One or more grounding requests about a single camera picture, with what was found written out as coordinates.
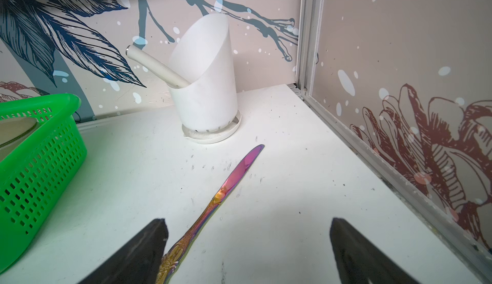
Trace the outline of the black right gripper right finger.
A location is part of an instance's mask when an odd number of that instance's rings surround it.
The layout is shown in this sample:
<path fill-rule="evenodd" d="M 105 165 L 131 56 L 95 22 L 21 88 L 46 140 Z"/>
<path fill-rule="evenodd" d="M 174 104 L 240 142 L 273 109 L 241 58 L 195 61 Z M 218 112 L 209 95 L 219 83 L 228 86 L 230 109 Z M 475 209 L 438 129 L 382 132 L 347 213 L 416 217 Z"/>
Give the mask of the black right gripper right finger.
<path fill-rule="evenodd" d="M 335 217 L 329 236 L 342 283 L 418 284 L 348 221 Z"/>

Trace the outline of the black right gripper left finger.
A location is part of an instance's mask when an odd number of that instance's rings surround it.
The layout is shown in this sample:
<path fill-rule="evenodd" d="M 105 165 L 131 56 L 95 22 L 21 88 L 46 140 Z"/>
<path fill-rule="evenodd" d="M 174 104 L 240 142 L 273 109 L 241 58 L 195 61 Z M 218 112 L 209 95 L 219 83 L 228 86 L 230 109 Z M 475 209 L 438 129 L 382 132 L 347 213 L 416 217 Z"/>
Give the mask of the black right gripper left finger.
<path fill-rule="evenodd" d="M 164 219 L 154 219 L 82 283 L 155 283 L 169 238 Z"/>

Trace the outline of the yellow-green tea canister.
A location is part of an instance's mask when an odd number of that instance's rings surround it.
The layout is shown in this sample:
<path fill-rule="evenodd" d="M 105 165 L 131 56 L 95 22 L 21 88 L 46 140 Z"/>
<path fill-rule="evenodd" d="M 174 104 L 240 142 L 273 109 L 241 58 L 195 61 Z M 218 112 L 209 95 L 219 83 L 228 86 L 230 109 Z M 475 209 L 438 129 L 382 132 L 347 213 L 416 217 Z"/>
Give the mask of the yellow-green tea canister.
<path fill-rule="evenodd" d="M 13 117 L 1 120 L 1 157 L 3 161 L 11 152 L 39 128 L 33 117 Z"/>

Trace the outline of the green plastic basket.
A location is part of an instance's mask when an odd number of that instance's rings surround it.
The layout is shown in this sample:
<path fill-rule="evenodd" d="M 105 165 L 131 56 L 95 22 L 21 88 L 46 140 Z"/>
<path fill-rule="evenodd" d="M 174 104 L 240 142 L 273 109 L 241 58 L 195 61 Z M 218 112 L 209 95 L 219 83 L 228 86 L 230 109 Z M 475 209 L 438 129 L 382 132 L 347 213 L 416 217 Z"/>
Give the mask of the green plastic basket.
<path fill-rule="evenodd" d="M 53 94 L 1 103 L 1 120 L 35 118 L 39 127 L 1 161 L 1 270 L 28 249 L 87 157 L 73 118 L 81 100 Z"/>

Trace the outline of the white utensil holder cup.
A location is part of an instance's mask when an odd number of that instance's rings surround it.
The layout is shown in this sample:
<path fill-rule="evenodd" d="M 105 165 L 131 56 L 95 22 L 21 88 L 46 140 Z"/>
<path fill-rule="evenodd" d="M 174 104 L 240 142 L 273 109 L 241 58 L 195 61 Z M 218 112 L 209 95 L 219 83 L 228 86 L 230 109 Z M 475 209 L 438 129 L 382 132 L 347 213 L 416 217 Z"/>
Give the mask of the white utensil holder cup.
<path fill-rule="evenodd" d="M 168 67 L 189 82 L 170 94 L 188 139 L 218 143 L 241 124 L 229 21 L 209 14 L 196 21 L 174 48 Z"/>

